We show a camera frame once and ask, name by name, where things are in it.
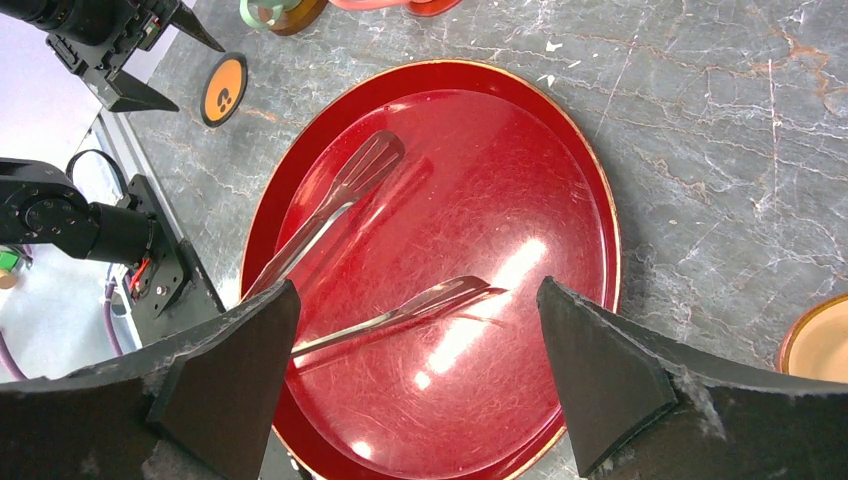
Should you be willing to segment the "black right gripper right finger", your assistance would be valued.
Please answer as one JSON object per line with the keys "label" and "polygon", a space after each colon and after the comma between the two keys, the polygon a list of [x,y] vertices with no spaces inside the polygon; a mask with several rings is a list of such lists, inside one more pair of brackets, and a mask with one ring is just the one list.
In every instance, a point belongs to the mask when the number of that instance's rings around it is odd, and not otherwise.
{"label": "black right gripper right finger", "polygon": [[845,384],[698,350],[550,277],[537,306],[581,477],[846,477]]}

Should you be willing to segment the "pink mug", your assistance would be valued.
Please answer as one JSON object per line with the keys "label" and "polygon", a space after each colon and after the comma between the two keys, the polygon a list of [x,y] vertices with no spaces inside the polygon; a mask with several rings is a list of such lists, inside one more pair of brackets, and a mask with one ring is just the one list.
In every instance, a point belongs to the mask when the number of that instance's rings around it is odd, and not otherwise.
{"label": "pink mug", "polygon": [[346,11],[372,11],[409,4],[409,0],[330,0],[334,6]]}

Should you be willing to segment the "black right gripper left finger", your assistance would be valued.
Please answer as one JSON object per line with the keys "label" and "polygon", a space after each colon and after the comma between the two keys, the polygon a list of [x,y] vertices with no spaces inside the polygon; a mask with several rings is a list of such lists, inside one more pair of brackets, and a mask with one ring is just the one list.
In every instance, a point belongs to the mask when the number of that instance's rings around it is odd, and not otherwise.
{"label": "black right gripper left finger", "polygon": [[5,479],[255,479],[301,302],[282,281],[58,379],[1,387]]}

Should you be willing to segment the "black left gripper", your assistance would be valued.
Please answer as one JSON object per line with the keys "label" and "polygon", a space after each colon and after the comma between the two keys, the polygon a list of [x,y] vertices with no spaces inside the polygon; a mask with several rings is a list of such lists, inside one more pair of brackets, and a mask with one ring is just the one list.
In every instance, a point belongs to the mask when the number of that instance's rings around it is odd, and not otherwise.
{"label": "black left gripper", "polygon": [[225,48],[181,1],[3,1],[1,14],[48,34],[46,43],[112,113],[178,112],[162,93],[123,67],[170,23],[217,52]]}

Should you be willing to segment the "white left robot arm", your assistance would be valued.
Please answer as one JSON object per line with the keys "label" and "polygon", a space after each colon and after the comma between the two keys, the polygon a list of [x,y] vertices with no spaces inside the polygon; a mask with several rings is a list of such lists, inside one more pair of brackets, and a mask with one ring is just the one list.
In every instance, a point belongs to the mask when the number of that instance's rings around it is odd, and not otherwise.
{"label": "white left robot arm", "polygon": [[[1,13],[46,32],[60,62],[113,113],[177,111],[123,70],[167,27],[223,49],[182,1],[4,1]],[[152,214],[88,202],[72,178],[49,163],[1,161],[3,244],[52,244],[75,259],[132,265],[153,251],[161,230]]]}

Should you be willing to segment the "small orange cup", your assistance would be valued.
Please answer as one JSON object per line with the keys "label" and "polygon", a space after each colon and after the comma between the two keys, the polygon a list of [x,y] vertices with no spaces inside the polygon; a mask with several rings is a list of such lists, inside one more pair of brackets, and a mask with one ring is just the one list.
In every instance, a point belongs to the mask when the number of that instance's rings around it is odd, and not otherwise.
{"label": "small orange cup", "polygon": [[847,294],[808,310],[791,326],[777,353],[783,374],[847,383]]}

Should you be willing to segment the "mint green cup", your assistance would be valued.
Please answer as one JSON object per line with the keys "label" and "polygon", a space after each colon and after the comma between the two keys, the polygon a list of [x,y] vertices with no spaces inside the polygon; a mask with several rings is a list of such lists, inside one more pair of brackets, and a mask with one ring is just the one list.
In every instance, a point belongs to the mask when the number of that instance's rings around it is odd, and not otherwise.
{"label": "mint green cup", "polygon": [[242,21],[256,30],[267,30],[295,9],[300,0],[240,0],[238,11]]}

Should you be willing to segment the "red round coaster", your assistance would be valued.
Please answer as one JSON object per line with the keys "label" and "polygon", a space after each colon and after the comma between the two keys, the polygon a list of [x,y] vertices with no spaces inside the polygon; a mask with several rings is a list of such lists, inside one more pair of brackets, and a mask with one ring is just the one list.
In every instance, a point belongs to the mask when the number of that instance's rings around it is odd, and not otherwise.
{"label": "red round coaster", "polygon": [[419,17],[434,17],[457,6],[461,0],[410,1],[405,5],[407,11]]}

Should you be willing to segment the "orange round coaster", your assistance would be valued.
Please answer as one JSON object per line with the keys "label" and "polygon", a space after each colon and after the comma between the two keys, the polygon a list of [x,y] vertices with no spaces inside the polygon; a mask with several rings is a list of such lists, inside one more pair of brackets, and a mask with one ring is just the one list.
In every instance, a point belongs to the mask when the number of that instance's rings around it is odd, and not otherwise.
{"label": "orange round coaster", "polygon": [[247,88],[247,58],[239,52],[225,53],[211,69],[203,86],[200,113],[203,123],[217,128],[239,107]]}

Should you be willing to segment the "brown round coaster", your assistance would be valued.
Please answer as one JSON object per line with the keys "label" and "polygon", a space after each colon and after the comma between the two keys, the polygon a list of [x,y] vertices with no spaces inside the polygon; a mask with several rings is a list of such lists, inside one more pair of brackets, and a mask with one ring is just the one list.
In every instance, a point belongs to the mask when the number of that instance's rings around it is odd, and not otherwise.
{"label": "brown round coaster", "polygon": [[328,0],[300,1],[299,6],[287,12],[278,24],[270,28],[272,33],[278,36],[290,36],[304,30],[316,20],[329,3]]}

